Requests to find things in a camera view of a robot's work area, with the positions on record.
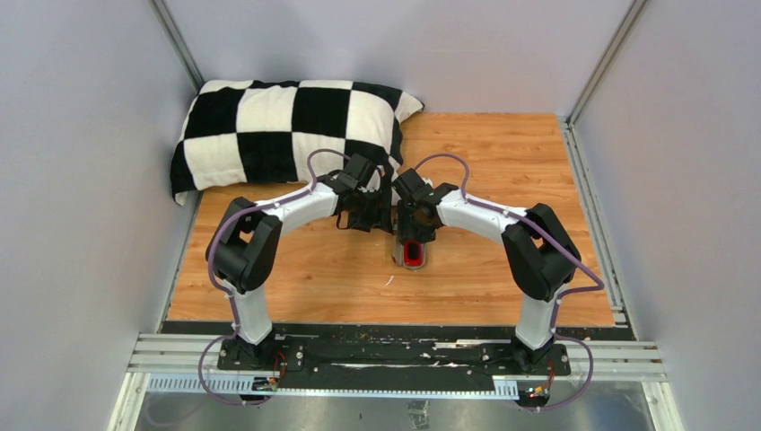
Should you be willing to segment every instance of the wooden floor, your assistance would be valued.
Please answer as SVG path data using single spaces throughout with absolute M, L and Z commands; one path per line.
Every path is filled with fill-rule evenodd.
M 471 170 L 468 192 L 516 207 L 550 205 L 598 272 L 588 227 L 573 184 L 554 115 L 417 114 L 403 125 L 405 166 L 428 154 L 455 153 Z M 451 159 L 420 170 L 434 184 L 459 184 L 462 167 Z M 238 185 L 204 193 L 196 226 L 169 310 L 173 320 L 229 320 L 230 306 L 206 274 L 204 252 L 233 198 L 274 198 L 298 184 Z M 503 246 L 472 233 L 443 228 L 428 264 L 411 271 L 391 262 L 394 237 L 381 231 L 338 231 L 323 219 L 285 236 L 267 281 L 274 321 L 514 325 L 521 292 Z M 580 271 L 572 286 L 591 281 Z M 571 295 L 561 325 L 613 324 L 605 293 Z

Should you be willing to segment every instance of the white wall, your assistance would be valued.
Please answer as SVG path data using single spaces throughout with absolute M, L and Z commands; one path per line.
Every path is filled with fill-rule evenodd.
M 436 111 L 568 114 L 629 0 L 170 0 L 205 79 L 353 79 Z
M 653 1 L 578 132 L 688 430 L 758 429 L 761 3 Z
M 0 5 L 0 427 L 102 430 L 187 228 L 193 91 L 146 1 Z

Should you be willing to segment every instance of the checkered pillow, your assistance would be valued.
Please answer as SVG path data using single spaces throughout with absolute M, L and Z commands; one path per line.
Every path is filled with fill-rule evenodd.
M 390 184 L 404 162 L 399 123 L 423 109 L 406 92 L 351 81 L 210 81 L 190 107 L 171 161 L 171 191 L 238 182 L 306 182 L 307 156 L 318 148 L 360 154 L 382 165 L 371 187 Z M 346 163 L 317 154 L 317 175 Z

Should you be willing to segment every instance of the enclosure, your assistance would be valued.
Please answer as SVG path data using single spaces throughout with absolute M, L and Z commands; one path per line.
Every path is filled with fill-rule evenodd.
M 4 6 L 7 429 L 755 428 L 757 2 Z M 399 121 L 398 172 L 453 153 L 469 164 L 473 196 L 550 205 L 605 282 L 569 295 L 557 316 L 558 337 L 590 347 L 589 389 L 532 414 L 491 392 L 329 387 L 320 365 L 318 390 L 256 407 L 210 400 L 201 365 L 218 390 L 227 378 L 256 383 L 218 368 L 225 347 L 199 363 L 231 333 L 228 299 L 209 280 L 209 242 L 234 198 L 303 187 L 234 184 L 175 202 L 172 155 L 212 80 L 400 89 L 424 110 Z M 420 172 L 434 185 L 463 175 L 444 160 Z M 501 244 L 440 230 L 412 271 L 392 261 L 394 236 L 336 226 L 316 220 L 279 243 L 266 299 L 280 339 L 479 350 L 515 336 L 524 299 Z M 590 282 L 579 273 L 568 286 Z M 570 371 L 550 405 L 580 390 L 590 366 L 584 348 L 557 344 Z M 501 375 L 494 393 L 544 379 Z M 235 388 L 223 393 L 248 393 Z

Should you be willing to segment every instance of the metal floor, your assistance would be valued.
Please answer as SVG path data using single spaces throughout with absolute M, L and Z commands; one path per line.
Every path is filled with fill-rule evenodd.
M 573 394 L 570 383 L 553 385 L 551 403 Z M 151 416 L 159 422 L 182 418 L 199 402 L 204 407 L 174 427 L 152 427 L 141 414 L 137 430 L 616 430 L 654 431 L 641 383 L 593 383 L 583 397 L 557 411 L 531 414 L 509 401 L 393 400 L 274 397 L 258 407 L 226 406 L 205 395 L 152 394 Z

